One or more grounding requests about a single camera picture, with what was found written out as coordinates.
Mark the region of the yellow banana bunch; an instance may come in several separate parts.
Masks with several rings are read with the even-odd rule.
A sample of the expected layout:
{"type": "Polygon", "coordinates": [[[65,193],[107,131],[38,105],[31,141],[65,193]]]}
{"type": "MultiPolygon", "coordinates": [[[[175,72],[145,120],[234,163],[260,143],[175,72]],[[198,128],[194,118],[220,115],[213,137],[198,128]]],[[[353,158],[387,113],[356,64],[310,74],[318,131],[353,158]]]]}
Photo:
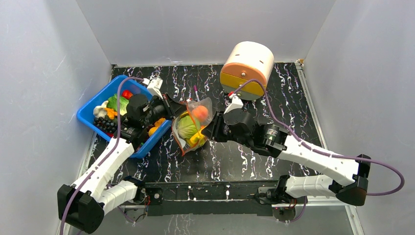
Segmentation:
{"type": "Polygon", "coordinates": [[[202,147],[206,143],[206,136],[202,134],[204,126],[196,134],[186,140],[187,144],[190,145],[192,148],[199,148],[202,147]]]}

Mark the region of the green cabbage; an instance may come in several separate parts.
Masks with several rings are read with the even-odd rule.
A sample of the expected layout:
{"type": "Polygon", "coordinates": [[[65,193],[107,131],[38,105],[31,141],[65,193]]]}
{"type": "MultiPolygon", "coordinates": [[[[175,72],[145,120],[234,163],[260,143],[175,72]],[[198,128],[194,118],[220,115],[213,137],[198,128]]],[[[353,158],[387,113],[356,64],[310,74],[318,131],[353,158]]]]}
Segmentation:
{"type": "Polygon", "coordinates": [[[184,115],[183,117],[180,117],[180,120],[177,124],[177,131],[182,139],[189,139],[200,129],[200,122],[196,118],[192,119],[192,116],[190,115],[184,115]]]}

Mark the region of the peach fruit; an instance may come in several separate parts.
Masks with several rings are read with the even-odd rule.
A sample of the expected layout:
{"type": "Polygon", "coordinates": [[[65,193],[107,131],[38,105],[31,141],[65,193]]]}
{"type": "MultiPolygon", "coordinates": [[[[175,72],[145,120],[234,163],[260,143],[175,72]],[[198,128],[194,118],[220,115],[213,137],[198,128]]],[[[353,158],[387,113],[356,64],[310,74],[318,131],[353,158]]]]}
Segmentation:
{"type": "Polygon", "coordinates": [[[209,110],[203,105],[199,105],[191,111],[193,117],[199,122],[204,122],[209,117],[209,110]]]}

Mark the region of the clear zip top bag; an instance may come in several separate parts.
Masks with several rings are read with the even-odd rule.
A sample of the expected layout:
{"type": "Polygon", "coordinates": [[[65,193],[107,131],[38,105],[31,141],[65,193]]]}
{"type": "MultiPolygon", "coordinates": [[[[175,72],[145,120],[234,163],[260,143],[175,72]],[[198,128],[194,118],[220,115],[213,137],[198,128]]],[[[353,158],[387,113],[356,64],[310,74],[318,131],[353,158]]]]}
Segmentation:
{"type": "Polygon", "coordinates": [[[172,134],[182,155],[201,148],[208,138],[202,134],[213,119],[211,98],[189,99],[179,103],[179,115],[172,121],[172,134]]]}

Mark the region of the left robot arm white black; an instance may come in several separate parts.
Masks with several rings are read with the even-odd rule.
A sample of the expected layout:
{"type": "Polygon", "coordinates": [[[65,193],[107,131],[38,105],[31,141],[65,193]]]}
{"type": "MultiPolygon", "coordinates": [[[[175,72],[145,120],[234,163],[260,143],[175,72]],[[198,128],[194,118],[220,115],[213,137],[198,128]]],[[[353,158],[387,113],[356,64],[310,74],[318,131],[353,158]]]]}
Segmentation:
{"type": "Polygon", "coordinates": [[[129,99],[127,113],[117,118],[117,131],[98,160],[74,183],[62,185],[57,192],[60,234],[65,224],[88,234],[97,230],[104,216],[127,201],[142,203],[146,198],[144,183],[131,176],[107,188],[117,169],[145,142],[148,127],[161,118],[174,120],[186,110],[184,102],[169,95],[136,94],[129,99]]]}

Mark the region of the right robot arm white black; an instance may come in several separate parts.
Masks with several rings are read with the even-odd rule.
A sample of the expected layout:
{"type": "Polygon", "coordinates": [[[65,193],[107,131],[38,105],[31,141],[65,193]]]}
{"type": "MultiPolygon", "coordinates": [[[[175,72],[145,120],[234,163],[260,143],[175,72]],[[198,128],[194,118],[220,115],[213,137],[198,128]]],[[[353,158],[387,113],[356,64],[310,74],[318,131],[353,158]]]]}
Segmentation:
{"type": "Polygon", "coordinates": [[[237,142],[261,156],[279,158],[316,170],[317,176],[281,176],[276,198],[287,203],[304,196],[336,197],[353,206],[364,205],[368,190],[370,157],[336,158],[323,148],[297,140],[274,123],[260,124],[248,112],[217,112],[201,133],[216,142],[237,142]]]}

